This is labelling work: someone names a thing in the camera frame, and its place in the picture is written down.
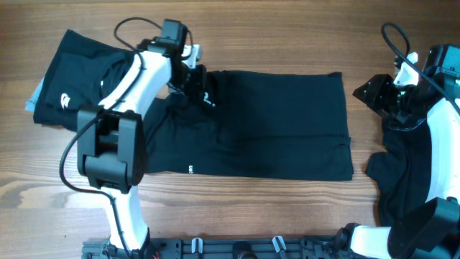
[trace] folded black garment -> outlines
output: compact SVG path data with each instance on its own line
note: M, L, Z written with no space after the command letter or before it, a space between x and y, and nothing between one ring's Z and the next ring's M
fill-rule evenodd
M130 69L134 53L68 30L48 68L34 122L76 131L81 104L107 97Z
M149 172L317 181L353 175L340 73L208 73L214 112L180 94L144 118Z
M384 121L387 152L371 155L366 174L379 186L380 225L391 227L426 201L431 182L431 135L426 122L409 132L385 125Z

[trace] black mount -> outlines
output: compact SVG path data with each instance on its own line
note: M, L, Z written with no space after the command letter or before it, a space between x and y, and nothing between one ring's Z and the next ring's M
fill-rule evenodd
M150 239L150 229L147 232L147 238L145 239L144 244L142 245L141 249L131 250L131 257L129 257L123 249L117 248L114 245L111 245L110 242L104 241L104 249L101 251L101 254L104 256L110 255L108 258L120 258L120 259L160 259L160 252L156 248L152 240Z
M460 206L434 198L397 221L388 237L392 258L452 259L460 251Z
M144 39L137 48L159 53L170 59L172 75L168 86L177 94L185 94L205 108L215 107L213 89L206 88L206 67L190 69L182 62L188 28L179 21L166 19L159 37Z
M423 72L453 99L460 97L460 47L437 45L430 49ZM396 88L393 77L375 75L353 92L372 111L385 119L388 127L411 130L426 118L428 111L442 97L429 82Z
M78 140L78 172L95 188L109 187L127 194L147 171L147 149L141 115L132 111L107 113L100 106L80 108L78 130L99 113L106 116Z

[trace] black clothing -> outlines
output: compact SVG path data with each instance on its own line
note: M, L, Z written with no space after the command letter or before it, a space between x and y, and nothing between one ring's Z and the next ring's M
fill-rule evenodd
M351 180L340 73L222 71L207 84L214 112L180 94L153 102L144 118L150 173Z
M431 136L426 122L410 132L383 128L386 152L371 155L366 174L377 182L380 225L392 226L425 203L431 182Z
M68 30L46 72L34 122L76 131L80 105L97 104L108 96L131 67L133 57L133 52Z

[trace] black t-shirt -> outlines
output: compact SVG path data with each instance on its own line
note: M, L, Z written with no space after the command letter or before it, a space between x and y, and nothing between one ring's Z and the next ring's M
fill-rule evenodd
M134 53L68 30L43 81L34 122L76 131L81 104L107 97L131 67Z
M208 73L216 108L155 99L144 118L149 172L349 181L340 73Z

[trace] wood grain surface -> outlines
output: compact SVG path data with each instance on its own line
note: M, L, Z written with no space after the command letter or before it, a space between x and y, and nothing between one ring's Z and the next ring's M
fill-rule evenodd
M3 0L0 7L0 258L79 258L82 241L109 235L104 197L77 194L58 177L74 133L33 124L24 110L66 29L123 47L112 36L120 20L179 19L203 46L209 71L344 73L353 181L148 175L139 188L153 237L323 235L348 222L378 224L377 185L364 169L384 150L380 118L351 93L374 74L393 72L380 25L405 28L419 66L430 46L460 43L458 1L41 2ZM135 44L158 33L132 22L120 35ZM87 184L75 150L66 168L74 184Z

